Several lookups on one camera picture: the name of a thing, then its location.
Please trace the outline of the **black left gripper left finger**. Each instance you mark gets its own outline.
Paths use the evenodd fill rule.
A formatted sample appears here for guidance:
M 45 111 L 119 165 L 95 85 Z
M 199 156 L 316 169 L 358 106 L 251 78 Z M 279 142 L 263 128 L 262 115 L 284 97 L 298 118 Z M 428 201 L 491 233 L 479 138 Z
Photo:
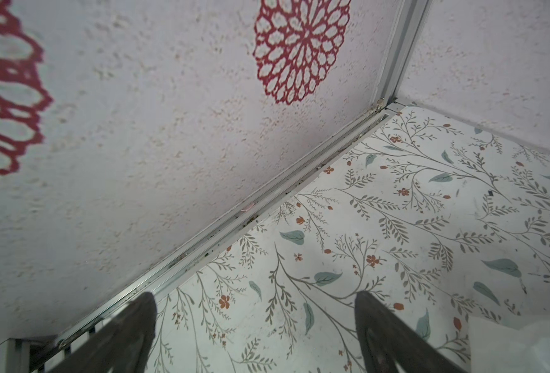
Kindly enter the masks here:
M 53 372 L 143 372 L 155 339 L 157 305 L 145 292 Z

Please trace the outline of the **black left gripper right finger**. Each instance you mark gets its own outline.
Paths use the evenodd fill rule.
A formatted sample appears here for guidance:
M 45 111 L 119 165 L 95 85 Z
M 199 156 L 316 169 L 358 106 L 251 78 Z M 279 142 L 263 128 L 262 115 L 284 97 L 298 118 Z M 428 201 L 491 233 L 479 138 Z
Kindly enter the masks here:
M 357 337 L 367 372 L 462 372 L 369 292 L 354 302 Z

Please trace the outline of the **white plastic bag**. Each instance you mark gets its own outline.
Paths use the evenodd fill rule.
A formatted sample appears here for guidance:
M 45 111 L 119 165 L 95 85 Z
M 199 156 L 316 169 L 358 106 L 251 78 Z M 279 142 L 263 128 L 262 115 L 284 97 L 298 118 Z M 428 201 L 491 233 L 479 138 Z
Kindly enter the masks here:
M 550 372 L 550 315 L 469 323 L 473 372 Z

